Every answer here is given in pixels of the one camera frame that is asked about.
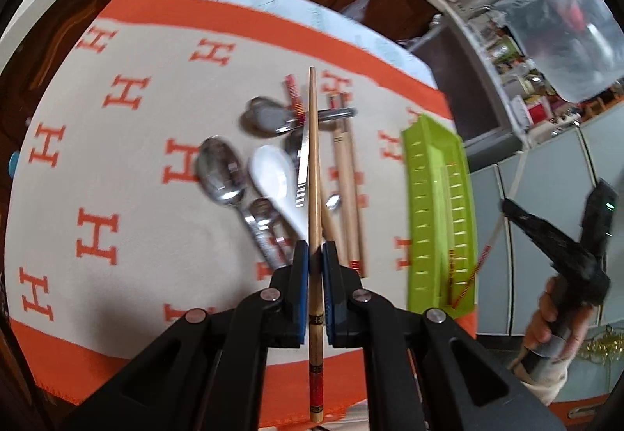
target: tablecloth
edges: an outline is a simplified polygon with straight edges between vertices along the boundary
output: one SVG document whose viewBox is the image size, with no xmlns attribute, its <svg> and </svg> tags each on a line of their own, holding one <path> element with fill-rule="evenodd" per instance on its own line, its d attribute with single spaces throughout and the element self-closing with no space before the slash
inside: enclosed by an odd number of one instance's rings
<svg viewBox="0 0 624 431">
<path fill-rule="evenodd" d="M 80 402 L 185 310 L 222 311 L 266 287 L 269 271 L 239 217 L 202 193 L 192 161 L 211 135 L 227 138 L 243 161 L 280 144 L 245 133 L 239 117 L 257 95 L 286 102 L 287 74 L 307 91 L 310 66 L 321 94 L 345 91 L 358 109 L 366 286 L 405 306 L 400 131 L 423 111 L 452 127 L 441 92 L 266 12 L 211 0 L 113 0 L 46 90 L 11 193 L 9 312 L 41 387 Z M 330 134 L 321 134 L 321 169 L 334 191 Z M 307 355 L 269 352 L 262 425 L 307 419 Z M 361 353 L 326 346 L 325 379 L 331 418 L 365 398 Z"/>
</svg>

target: green plastic basket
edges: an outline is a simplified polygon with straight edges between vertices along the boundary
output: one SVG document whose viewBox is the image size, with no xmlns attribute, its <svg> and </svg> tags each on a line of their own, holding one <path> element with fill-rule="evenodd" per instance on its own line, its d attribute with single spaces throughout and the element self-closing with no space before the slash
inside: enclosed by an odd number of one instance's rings
<svg viewBox="0 0 624 431">
<path fill-rule="evenodd" d="M 412 238 L 408 310 L 441 308 L 453 318 L 475 308 L 475 285 L 451 304 L 477 261 L 472 188 L 462 140 L 427 115 L 403 131 Z M 454 271 L 449 279 L 449 259 Z"/>
</svg>

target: metal bolt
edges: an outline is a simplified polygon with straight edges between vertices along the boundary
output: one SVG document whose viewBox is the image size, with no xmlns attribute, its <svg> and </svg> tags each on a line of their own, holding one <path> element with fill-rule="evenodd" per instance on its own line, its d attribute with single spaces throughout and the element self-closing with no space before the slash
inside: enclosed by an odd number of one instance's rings
<svg viewBox="0 0 624 431">
<path fill-rule="evenodd" d="M 435 324 L 442 324 L 446 320 L 446 313 L 439 308 L 427 310 L 427 318 Z"/>
<path fill-rule="evenodd" d="M 353 299 L 357 302 L 368 302 L 372 298 L 372 294 L 366 289 L 358 289 L 353 292 Z"/>
<path fill-rule="evenodd" d="M 193 308 L 186 312 L 184 318 L 189 324 L 201 324 L 206 318 L 206 312 L 201 308 Z"/>
<path fill-rule="evenodd" d="M 280 291 L 277 289 L 273 289 L 273 288 L 267 288 L 264 289 L 261 293 L 260 293 L 260 297 L 262 297 L 262 299 L 264 300 L 271 300 L 271 301 L 276 301 L 278 299 L 280 299 Z"/>
</svg>

